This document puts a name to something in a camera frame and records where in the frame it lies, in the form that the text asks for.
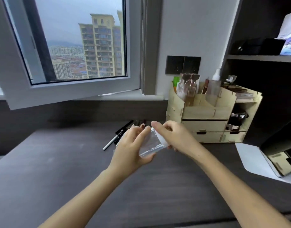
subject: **sky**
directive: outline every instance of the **sky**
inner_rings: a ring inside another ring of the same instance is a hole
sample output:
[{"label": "sky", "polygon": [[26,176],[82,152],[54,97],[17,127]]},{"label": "sky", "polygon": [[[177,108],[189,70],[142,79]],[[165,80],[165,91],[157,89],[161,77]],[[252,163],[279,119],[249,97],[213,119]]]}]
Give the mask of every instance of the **sky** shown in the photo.
[{"label": "sky", "polygon": [[122,0],[36,0],[47,41],[66,41],[82,45],[78,23],[91,24],[90,14],[110,14],[120,25],[117,10]]}]

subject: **high-rise building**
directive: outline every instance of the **high-rise building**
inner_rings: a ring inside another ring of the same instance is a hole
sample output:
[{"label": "high-rise building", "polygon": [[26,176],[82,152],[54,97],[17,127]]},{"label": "high-rise building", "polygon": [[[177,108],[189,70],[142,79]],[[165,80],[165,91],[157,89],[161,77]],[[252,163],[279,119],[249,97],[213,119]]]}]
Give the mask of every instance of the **high-rise building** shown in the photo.
[{"label": "high-rise building", "polygon": [[49,53],[51,56],[67,57],[67,58],[80,58],[84,60],[84,50],[79,46],[50,46]]},{"label": "high-rise building", "polygon": [[72,79],[72,72],[69,61],[62,61],[61,59],[52,60],[52,65],[57,79]]},{"label": "high-rise building", "polygon": [[79,24],[88,78],[122,76],[121,26],[113,15],[91,14],[92,24]]}]

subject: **dark gray desk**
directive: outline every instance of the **dark gray desk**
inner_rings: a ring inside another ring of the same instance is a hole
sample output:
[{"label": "dark gray desk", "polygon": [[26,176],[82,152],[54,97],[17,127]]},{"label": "dark gray desk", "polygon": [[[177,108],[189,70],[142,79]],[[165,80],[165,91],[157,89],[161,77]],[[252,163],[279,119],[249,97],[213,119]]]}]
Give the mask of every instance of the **dark gray desk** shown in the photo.
[{"label": "dark gray desk", "polygon": [[[104,170],[124,123],[34,132],[0,161],[0,228],[34,228]],[[247,172],[233,144],[206,147],[281,212],[291,211],[291,185]],[[87,227],[143,227],[234,218],[201,169],[163,150],[120,185]]]}]

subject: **hand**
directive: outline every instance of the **hand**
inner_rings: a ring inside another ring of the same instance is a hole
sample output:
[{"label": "hand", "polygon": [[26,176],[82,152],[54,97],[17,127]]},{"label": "hand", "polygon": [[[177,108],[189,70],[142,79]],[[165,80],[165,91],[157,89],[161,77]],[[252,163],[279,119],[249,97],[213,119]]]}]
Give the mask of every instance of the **hand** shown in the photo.
[{"label": "hand", "polygon": [[192,134],[178,122],[167,121],[162,125],[152,121],[151,125],[174,149],[189,157],[194,157],[196,148],[201,146]]},{"label": "hand", "polygon": [[151,132],[151,127],[144,130],[132,126],[121,138],[113,155],[108,169],[114,171],[122,178],[127,178],[141,166],[150,163],[155,154],[144,158],[139,156],[139,149],[143,139]]}]

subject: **distant hill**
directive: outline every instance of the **distant hill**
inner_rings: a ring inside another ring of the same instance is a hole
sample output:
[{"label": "distant hill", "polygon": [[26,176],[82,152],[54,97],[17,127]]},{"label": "distant hill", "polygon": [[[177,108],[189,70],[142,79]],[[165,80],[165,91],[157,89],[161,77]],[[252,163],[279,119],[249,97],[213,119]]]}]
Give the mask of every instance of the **distant hill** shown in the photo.
[{"label": "distant hill", "polygon": [[66,41],[48,41],[47,42],[48,46],[54,46],[54,45],[60,45],[60,46],[66,46],[66,47],[70,47],[70,46],[78,46],[78,47],[83,47],[82,44],[75,44],[75,43],[71,43],[71,42],[66,42]]}]

